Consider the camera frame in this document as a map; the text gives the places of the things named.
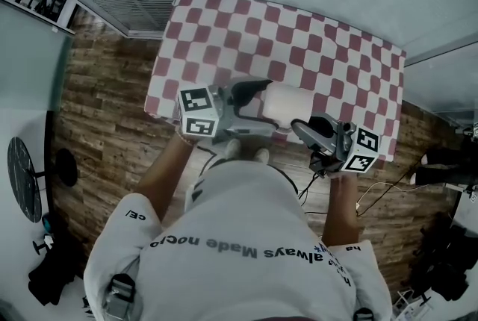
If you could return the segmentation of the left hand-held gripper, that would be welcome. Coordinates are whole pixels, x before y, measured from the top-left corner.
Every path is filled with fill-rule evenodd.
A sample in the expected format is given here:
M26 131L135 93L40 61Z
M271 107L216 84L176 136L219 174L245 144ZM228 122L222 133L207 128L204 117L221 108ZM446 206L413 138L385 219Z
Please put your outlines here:
M271 137L279 125L270 119L237 116L235 109L247 106L273 81L263 78L233 78L221 87L182 84L178 90L179 121L183 134L213 137L221 143L237 137Z

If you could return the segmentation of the person's white printed t-shirt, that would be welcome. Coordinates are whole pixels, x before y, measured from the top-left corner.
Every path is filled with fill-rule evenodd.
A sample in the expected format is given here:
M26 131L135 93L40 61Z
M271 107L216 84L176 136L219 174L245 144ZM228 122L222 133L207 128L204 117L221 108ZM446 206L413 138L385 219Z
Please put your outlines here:
M109 320L107 296L118 274L135 284L127 311L133 321L392 316L371 243L327 246L308 227L292 183L249 161L205 172L184 214L167 228L145 196L125 196L84 272L98 321Z

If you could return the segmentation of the person's left forearm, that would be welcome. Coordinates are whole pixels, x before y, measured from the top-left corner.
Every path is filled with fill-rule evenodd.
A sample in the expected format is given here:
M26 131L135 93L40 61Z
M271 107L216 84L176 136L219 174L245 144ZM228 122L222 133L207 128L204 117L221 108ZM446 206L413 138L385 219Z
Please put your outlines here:
M135 193L149 200L160 221L167 213L196 143L197 139L177 131L135 188Z

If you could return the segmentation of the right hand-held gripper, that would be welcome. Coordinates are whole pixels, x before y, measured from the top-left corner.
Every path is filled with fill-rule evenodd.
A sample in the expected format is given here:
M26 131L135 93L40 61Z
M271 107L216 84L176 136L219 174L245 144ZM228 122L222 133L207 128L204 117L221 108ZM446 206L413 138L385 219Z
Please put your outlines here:
M379 156L379 136L351 122L328 116L312 116L308 122L291 122L295 135L312 150L310 169L326 173L365 173Z

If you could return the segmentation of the cream ceramic mug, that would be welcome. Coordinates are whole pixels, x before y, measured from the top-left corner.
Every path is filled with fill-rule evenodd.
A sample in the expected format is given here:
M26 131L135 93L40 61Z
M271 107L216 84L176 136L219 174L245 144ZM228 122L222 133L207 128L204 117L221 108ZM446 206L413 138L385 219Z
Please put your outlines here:
M264 93L262 116L278 125L280 134L292 132L295 119L308 122L313 108L314 94L310 90L272 82Z

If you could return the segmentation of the red white checkered tablecloth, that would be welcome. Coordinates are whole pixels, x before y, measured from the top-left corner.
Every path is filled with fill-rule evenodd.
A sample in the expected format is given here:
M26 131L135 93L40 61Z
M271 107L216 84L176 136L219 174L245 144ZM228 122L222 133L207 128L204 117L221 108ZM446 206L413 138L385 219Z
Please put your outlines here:
M183 84L226 85L254 76L311 91L315 111L380 137L392 161L406 53L334 19L259 0L174 0L144 110L173 121Z

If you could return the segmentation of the small black stand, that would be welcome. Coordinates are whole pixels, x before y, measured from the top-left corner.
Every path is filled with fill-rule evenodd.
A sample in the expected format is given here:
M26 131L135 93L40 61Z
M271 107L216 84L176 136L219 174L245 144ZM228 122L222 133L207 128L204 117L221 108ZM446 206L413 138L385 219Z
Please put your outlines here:
M50 251L54 245L54 238L50 234L43 235L43 241L40 243L36 243L34 240L32 241L33 247L35 252L40 255L40 252L45 249L46 251Z

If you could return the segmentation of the round black marble side table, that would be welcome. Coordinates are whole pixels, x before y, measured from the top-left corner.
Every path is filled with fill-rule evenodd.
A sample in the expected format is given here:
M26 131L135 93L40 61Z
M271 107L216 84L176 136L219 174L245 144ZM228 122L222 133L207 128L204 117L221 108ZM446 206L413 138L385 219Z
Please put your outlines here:
M19 137L12 137L8 144L7 171L16 202L32 223L38 223L43 216L39 178L45 178L47 182L49 177L56 175L68 187L73 187L78 180L76 159L68 149L56 153L52 168L37 172L25 143Z

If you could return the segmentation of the person's right forearm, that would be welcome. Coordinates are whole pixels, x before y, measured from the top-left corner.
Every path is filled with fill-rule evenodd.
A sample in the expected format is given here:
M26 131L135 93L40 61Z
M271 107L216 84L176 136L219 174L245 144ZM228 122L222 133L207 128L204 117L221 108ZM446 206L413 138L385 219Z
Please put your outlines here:
M358 177L351 172L330 175L329 205L322 241L327 247L359 241L356 202L359 198Z

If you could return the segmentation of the person's left shoe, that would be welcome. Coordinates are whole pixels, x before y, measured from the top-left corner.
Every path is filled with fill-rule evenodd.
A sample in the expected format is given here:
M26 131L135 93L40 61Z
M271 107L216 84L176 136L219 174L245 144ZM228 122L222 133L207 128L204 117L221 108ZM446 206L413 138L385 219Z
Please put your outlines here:
M239 139L232 139L228 142L224 151L224 158L226 160L237 160L241 156L241 142Z

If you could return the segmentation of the pile of black bags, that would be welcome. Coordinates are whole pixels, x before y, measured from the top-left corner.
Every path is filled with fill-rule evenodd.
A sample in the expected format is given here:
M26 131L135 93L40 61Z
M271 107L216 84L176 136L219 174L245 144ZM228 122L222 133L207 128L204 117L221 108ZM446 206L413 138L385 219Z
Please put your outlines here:
M403 284L425 302L428 290L448 302L460 299L468 288L466 272L478 263L478 237L466 235L466 229L452 224L444 213L437 213L430 227L420 232L422 240Z

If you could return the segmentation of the black bag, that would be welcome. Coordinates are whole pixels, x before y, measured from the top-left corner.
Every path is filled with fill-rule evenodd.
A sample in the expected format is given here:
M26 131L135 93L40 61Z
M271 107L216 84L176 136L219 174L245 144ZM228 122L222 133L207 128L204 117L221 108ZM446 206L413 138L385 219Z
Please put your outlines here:
M58 305L63 288L74 281L75 262L65 251L52 249L28 274L28 289L43 306Z

